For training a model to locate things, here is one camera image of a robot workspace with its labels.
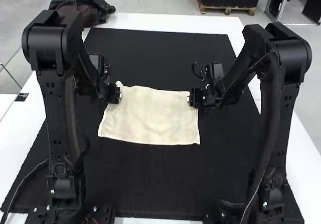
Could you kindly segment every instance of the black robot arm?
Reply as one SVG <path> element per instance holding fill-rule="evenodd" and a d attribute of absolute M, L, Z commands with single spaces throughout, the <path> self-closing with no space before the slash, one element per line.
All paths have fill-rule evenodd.
<path fill-rule="evenodd" d="M 87 212 L 83 155 L 89 138 L 76 118 L 76 92 L 103 105 L 120 100 L 120 89 L 109 82 L 109 64 L 103 56 L 88 55 L 82 31 L 80 12 L 59 17 L 56 11 L 42 11 L 23 32 L 23 52 L 44 98 L 50 145 L 50 201 L 27 223 L 82 223 Z"/>
<path fill-rule="evenodd" d="M 295 99 L 311 65 L 311 48 L 281 23 L 263 29 L 247 25 L 244 47 L 224 76 L 221 63 L 206 66 L 196 74 L 205 82 L 191 89 L 190 106 L 203 110 L 236 104 L 255 75 L 261 85 L 261 119 L 257 164 L 249 178 L 246 203 L 222 200 L 222 223 L 272 223 L 284 217 L 285 159 Z"/>

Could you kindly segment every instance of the white towel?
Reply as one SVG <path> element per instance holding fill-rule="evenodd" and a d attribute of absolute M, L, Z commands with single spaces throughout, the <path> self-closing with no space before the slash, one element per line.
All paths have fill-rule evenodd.
<path fill-rule="evenodd" d="M 116 85 L 121 101 L 107 106 L 98 136 L 151 145 L 200 144 L 198 110 L 187 103 L 188 92 Z"/>

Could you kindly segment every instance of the cable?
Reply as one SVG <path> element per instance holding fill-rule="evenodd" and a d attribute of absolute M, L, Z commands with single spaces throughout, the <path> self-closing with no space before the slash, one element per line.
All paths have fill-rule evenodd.
<path fill-rule="evenodd" d="M 200 73 L 197 73 L 195 71 L 195 67 L 197 67 L 199 69 Z M 205 80 L 204 72 L 202 70 L 202 67 L 197 63 L 197 61 L 195 61 L 191 64 L 191 68 L 192 68 L 192 72 L 194 73 L 194 75 L 203 82 Z"/>
<path fill-rule="evenodd" d="M 15 197 L 16 197 L 16 195 L 17 195 L 17 192 L 19 191 L 20 187 L 24 184 L 25 180 L 28 179 L 32 174 L 34 174 L 38 169 L 40 169 L 41 167 L 46 166 L 46 164 L 48 164 L 48 163 L 49 163 L 49 159 L 44 160 L 43 162 L 39 163 L 38 165 L 36 165 L 36 167 L 35 167 L 32 171 L 29 172 L 28 175 L 26 175 L 26 176 L 22 179 L 22 181 L 20 182 L 20 184 L 19 184 L 18 187 L 16 188 L 16 191 L 15 191 L 15 193 L 14 193 L 14 195 L 13 195 L 11 201 L 10 201 L 10 204 L 9 204 L 6 212 L 4 213 L 4 215 L 3 215 L 2 218 L 1 218 L 0 224 L 5 224 L 5 223 L 6 223 L 7 218 L 8 218 L 8 214 L 9 214 L 9 210 L 10 210 L 10 208 L 11 208 L 11 205 L 13 204 L 13 202 L 14 202 L 14 200 L 15 200 Z"/>

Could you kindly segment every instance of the concrete floor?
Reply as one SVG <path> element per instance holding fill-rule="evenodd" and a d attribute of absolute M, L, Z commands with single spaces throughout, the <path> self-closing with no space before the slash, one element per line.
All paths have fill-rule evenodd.
<path fill-rule="evenodd" d="M 200 15 L 196 0 L 106 0 L 115 5 L 117 12 L 153 13 L 176 15 Z M 21 35 L 24 27 L 43 9 L 47 9 L 50 0 L 0 0 L 0 62 L 8 63 L 10 58 L 19 50 Z M 264 9 L 267 0 L 260 0 L 255 16 L 250 17 L 243 11 L 232 11 L 231 17 L 239 17 L 244 25 L 260 24 L 265 27 L 270 19 L 265 15 Z M 287 3 L 281 22 L 283 23 L 309 23 L 300 13 L 303 5 L 298 0 Z M 209 16 L 222 16 L 222 11 L 208 12 Z M 305 82 L 301 87 L 299 97 L 295 104 L 295 111 L 305 126 L 321 153 L 321 97 L 318 88 L 321 86 L 321 27 L 289 26 L 293 31 L 306 39 L 313 51 L 313 63 L 306 74 Z M 8 70 L 20 85 L 24 85 L 31 74 L 30 67 L 18 51 L 7 64 Z M 0 72 L 0 93 L 17 93 L 20 88 L 5 71 Z"/>

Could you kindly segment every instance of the black rubber mat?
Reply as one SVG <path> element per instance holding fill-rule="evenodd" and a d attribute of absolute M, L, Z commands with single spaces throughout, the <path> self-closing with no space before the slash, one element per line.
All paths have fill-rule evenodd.
<path fill-rule="evenodd" d="M 113 81 L 164 90 L 200 86 L 191 71 L 221 61 L 225 72 L 235 55 L 226 35 L 91 29 L 89 53 L 104 55 Z M 248 173 L 256 161 L 260 117 L 247 89 L 237 105 L 205 118 L 199 112 L 200 145 L 140 145 L 97 137 L 103 116 L 87 97 L 77 98 L 77 114 L 92 142 L 84 165 L 87 203 L 110 203 L 122 216 L 199 219 L 216 214 L 219 199 L 246 200 Z M 8 206 L 21 179 L 49 153 L 45 123 L 2 208 Z M 46 173 L 26 185 L 13 211 L 29 212 L 47 200 Z"/>

